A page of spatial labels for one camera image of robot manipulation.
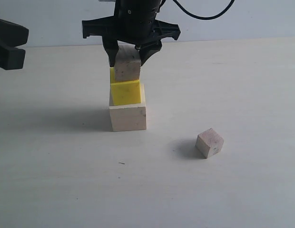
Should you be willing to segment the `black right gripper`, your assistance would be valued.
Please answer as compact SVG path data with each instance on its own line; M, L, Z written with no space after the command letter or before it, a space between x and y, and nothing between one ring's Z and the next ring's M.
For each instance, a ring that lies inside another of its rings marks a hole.
M135 45L141 66L162 48L161 39L178 40L180 28L156 19L160 0L117 0L114 15L82 21L83 38L102 37L109 66L114 67L119 51L118 41Z

